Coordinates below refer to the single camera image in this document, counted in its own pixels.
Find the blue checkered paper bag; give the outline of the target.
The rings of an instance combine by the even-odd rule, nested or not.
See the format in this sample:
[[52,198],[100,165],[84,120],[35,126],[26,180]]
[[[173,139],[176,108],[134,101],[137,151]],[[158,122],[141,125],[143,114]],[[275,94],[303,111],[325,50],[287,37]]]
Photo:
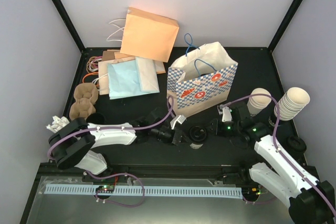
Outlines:
[[[238,62],[219,42],[196,46],[189,33],[184,40],[185,54],[168,68],[167,96],[175,115],[189,117],[227,100]],[[199,77],[200,71],[211,73]]]

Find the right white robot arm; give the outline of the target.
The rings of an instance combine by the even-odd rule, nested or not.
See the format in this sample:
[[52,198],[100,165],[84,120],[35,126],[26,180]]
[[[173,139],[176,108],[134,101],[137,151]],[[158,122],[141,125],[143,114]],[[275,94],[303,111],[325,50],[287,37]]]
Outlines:
[[221,120],[211,123],[210,131],[223,137],[236,137],[260,155],[264,162],[246,165],[239,179],[265,187],[287,208],[294,223],[334,223],[335,194],[328,181],[319,181],[303,168],[279,143],[276,117],[273,129],[251,118],[247,105],[239,98],[218,105]]

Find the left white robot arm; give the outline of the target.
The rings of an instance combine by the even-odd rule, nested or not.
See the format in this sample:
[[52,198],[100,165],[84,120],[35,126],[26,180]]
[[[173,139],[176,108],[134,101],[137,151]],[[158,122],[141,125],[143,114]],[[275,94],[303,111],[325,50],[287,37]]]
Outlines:
[[169,97],[167,112],[156,108],[147,116],[119,125],[94,124],[77,118],[55,130],[48,140],[47,155],[61,170],[80,168],[106,182],[112,177],[113,169],[102,154],[93,151],[94,148],[144,143],[151,137],[168,145],[191,142],[181,128],[186,118],[173,114],[173,103],[173,98]]

